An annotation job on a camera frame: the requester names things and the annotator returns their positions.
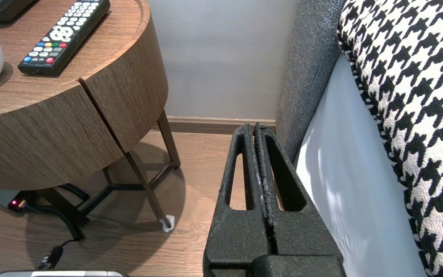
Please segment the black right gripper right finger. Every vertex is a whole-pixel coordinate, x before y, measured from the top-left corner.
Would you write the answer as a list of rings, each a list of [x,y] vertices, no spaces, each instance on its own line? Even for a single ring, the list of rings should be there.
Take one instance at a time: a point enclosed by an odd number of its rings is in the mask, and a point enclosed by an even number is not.
[[[273,131],[256,124],[258,165],[269,254],[251,277],[344,277],[343,256]]]

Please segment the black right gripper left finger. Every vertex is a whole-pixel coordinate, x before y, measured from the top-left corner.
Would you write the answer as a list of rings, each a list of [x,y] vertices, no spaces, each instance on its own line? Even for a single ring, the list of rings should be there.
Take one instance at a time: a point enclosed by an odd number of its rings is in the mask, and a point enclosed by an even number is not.
[[[243,159],[246,210],[229,205],[239,155]],[[253,130],[244,124],[232,135],[203,254],[203,271],[248,272],[254,259],[270,252],[266,218]]]

